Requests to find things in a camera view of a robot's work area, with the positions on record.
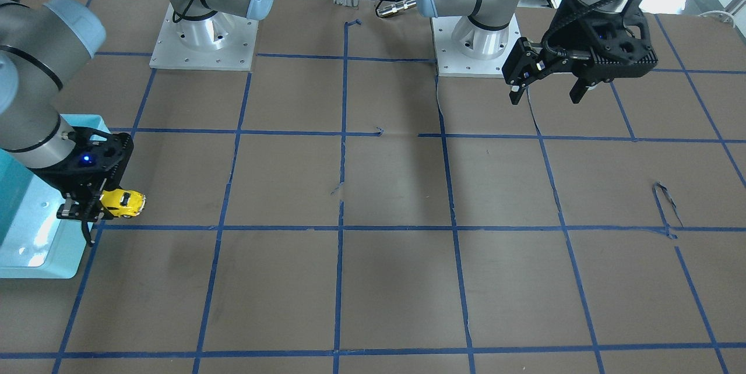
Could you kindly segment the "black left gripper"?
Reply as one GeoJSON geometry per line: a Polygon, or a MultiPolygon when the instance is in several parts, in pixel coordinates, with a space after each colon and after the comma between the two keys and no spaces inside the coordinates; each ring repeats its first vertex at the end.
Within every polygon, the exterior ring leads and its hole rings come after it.
{"type": "Polygon", "coordinates": [[[562,0],[550,24],[554,33],[544,35],[553,50],[520,37],[502,66],[504,80],[511,86],[511,104],[519,104],[529,85],[554,72],[576,76],[568,93],[574,105],[600,82],[647,74],[658,57],[640,2],[626,0],[620,12],[593,10],[560,28],[563,19],[586,7],[580,0],[562,0]]]}

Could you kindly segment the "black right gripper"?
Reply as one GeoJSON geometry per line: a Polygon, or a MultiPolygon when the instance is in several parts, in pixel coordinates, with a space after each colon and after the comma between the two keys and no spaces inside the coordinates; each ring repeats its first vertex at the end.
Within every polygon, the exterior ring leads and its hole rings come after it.
{"type": "Polygon", "coordinates": [[[31,168],[30,172],[63,196],[57,218],[80,221],[83,239],[88,246],[95,246],[91,227],[103,218],[103,191],[122,188],[134,142],[128,133],[107,133],[85,126],[74,126],[68,139],[74,142],[71,153],[52,166],[31,168]]]}

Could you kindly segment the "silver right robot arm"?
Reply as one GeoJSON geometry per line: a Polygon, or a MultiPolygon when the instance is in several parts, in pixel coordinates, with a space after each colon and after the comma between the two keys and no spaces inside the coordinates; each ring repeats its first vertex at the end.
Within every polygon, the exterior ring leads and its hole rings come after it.
{"type": "Polygon", "coordinates": [[[81,223],[217,229],[273,0],[2,0],[2,154],[81,223]]]}

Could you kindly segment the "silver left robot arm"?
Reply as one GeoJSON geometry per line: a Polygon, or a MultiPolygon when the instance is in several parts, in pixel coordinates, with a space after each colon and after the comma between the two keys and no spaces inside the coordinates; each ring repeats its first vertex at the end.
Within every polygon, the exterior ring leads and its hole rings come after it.
{"type": "Polygon", "coordinates": [[[478,39],[506,35],[519,0],[416,0],[416,5],[424,17],[458,17],[455,41],[466,55],[490,59],[508,52],[502,75],[517,105],[533,82],[556,72],[576,77],[569,95],[578,103],[597,84],[642,77],[655,68],[659,59],[641,2],[562,0],[540,41],[520,37],[511,48],[500,42],[485,52],[476,51],[478,39]]]}

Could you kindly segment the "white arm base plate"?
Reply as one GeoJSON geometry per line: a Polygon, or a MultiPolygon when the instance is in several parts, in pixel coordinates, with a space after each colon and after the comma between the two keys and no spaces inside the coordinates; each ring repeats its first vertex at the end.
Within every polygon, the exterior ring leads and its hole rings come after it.
{"type": "Polygon", "coordinates": [[[431,19],[438,73],[445,77],[503,77],[503,66],[520,37],[515,16],[508,26],[487,31],[468,17],[431,19]]]}
{"type": "Polygon", "coordinates": [[[173,12],[168,6],[153,48],[153,69],[251,70],[258,21],[216,13],[203,21],[173,23],[173,12]]]}

